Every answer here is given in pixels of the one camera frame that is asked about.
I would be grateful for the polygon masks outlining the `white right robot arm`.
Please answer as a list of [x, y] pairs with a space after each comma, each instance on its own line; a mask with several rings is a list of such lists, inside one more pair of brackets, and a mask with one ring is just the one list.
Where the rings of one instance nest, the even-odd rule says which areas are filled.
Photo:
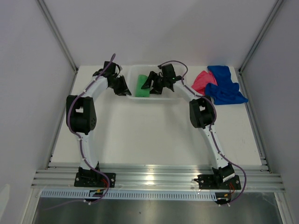
[[181, 76], [176, 75], [172, 61], [158, 65], [160, 72], [151, 71], [147, 80], [143, 84], [143, 89], [150, 88], [152, 94], [161, 94], [163, 88], [168, 88], [172, 92], [178, 93], [189, 103], [189, 117], [192, 126], [201, 133], [208, 148], [214, 185], [224, 188], [230, 183], [229, 175], [234, 173], [232, 162], [224, 155], [215, 130], [217, 112], [209, 96], [204, 96], [196, 92], [185, 82], [186, 73]]

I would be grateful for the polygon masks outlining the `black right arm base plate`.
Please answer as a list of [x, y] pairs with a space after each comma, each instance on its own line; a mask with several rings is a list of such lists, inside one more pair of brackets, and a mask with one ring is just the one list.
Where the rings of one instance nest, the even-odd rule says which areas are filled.
[[201, 174], [194, 181], [198, 183], [199, 189], [220, 189], [220, 190], [240, 190], [241, 181], [235, 174], [232, 164], [228, 164], [223, 168], [212, 168], [213, 174]]

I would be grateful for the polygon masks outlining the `green microfiber towel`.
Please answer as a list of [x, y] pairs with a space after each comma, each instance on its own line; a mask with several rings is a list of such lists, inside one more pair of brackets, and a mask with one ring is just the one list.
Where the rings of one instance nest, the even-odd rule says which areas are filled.
[[135, 97], [137, 98], [149, 98], [150, 97], [150, 88], [142, 89], [142, 86], [147, 80], [146, 75], [139, 75], [136, 83]]

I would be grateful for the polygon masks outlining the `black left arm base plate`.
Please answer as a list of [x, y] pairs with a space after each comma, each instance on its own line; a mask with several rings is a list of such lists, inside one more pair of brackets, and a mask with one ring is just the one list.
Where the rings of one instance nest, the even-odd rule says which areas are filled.
[[85, 188], [106, 188], [108, 181], [110, 182], [109, 187], [114, 188], [116, 181], [116, 173], [104, 173], [107, 177], [95, 172], [93, 170], [78, 168], [76, 173], [74, 186], [85, 187]]

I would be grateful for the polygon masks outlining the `pink microfiber towel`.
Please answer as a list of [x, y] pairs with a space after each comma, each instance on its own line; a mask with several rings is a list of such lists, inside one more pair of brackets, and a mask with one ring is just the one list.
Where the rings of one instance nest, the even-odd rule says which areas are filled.
[[192, 84], [192, 88], [199, 94], [204, 95], [205, 88], [209, 83], [214, 84], [216, 86], [218, 85], [217, 81], [211, 71], [209, 71], [209, 72], [202, 71], [195, 78], [195, 80]]

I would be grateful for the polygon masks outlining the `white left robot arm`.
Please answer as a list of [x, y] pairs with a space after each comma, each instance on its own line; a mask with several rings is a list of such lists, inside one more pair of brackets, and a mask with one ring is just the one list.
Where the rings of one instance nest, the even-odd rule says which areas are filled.
[[101, 182], [99, 160], [92, 138], [97, 124], [94, 102], [108, 88], [113, 89], [117, 96], [131, 95], [121, 70], [118, 64], [105, 61], [104, 68], [93, 74], [91, 81], [80, 94], [69, 95], [66, 99], [66, 124], [78, 139], [82, 157], [79, 168], [87, 171], [85, 181], [92, 187]]

